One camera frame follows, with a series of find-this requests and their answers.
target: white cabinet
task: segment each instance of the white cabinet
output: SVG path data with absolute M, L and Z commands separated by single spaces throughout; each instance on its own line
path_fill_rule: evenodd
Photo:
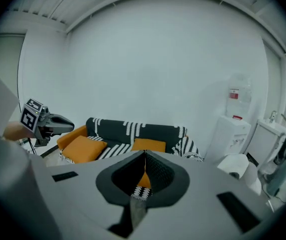
M 222 115 L 217 122 L 212 142 L 205 160 L 215 163 L 228 154 L 239 154 L 251 125 L 244 120 L 228 118 Z
M 257 169 L 273 160 L 286 138 L 286 127 L 275 122 L 266 123 L 259 119 L 245 154 L 249 153 L 258 163 Z

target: red label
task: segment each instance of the red label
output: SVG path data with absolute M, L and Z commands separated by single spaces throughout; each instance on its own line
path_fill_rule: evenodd
M 238 99 L 238 93 L 229 93 L 229 97 L 231 98 L 231 99 L 235 99 L 235 100 L 237 100 Z
M 242 120 L 243 118 L 241 118 L 240 116 L 238 116 L 238 115 L 233 115 L 233 118 L 234 119 L 238 119 L 238 120 Z

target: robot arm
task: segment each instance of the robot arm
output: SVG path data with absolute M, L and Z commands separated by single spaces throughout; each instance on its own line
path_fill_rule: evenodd
M 70 120 L 50 113 L 47 106 L 34 99 L 24 105 L 20 122 L 36 138 L 36 147 L 46 146 L 52 136 L 71 132 L 75 127 Z

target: person's hand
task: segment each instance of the person's hand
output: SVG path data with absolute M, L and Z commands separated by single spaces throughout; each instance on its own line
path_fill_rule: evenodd
M 34 138 L 34 134 L 25 128 L 20 122 L 9 122 L 4 131 L 3 137 L 10 141 L 17 141 L 23 138 Z

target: white sink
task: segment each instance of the white sink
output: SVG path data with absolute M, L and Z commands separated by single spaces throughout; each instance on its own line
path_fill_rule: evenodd
M 263 119 L 259 119 L 257 123 L 267 129 L 268 131 L 274 133 L 277 136 L 280 136 L 281 134 L 286 134 L 286 127 L 280 125 L 279 123 L 272 122 L 272 123 L 267 123 Z

